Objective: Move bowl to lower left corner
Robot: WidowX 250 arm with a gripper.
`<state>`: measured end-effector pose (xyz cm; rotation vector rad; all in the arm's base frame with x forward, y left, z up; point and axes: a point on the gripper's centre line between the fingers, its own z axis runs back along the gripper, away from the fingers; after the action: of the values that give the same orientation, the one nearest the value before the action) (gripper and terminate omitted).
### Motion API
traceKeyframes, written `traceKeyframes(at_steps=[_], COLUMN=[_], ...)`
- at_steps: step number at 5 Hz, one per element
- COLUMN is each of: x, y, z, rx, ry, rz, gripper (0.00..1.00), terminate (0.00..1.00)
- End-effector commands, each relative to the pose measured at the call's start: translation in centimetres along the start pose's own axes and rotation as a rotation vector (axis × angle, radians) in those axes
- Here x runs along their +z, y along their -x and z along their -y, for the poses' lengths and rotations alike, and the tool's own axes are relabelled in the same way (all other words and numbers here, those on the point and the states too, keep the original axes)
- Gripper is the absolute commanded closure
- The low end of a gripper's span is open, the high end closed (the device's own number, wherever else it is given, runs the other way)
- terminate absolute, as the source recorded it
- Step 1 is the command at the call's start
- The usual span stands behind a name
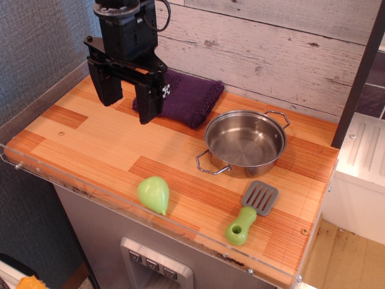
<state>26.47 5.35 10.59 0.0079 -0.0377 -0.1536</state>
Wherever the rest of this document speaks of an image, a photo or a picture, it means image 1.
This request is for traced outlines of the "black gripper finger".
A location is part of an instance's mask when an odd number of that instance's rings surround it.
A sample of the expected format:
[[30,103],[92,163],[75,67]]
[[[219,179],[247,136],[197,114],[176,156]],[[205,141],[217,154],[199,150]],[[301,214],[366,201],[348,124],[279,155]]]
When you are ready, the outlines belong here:
[[114,76],[109,65],[87,60],[89,73],[99,100],[104,106],[110,106],[123,97],[121,79]]
[[164,103],[165,73],[148,73],[135,85],[137,110],[142,125],[162,113]]

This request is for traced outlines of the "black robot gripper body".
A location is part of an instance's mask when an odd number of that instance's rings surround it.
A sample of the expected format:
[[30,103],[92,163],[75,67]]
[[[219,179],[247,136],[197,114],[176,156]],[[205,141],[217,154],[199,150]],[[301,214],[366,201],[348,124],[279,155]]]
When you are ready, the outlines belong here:
[[93,12],[99,19],[101,38],[88,36],[90,75],[105,79],[117,71],[136,68],[165,78],[167,65],[155,54],[158,33],[155,1],[95,1]]

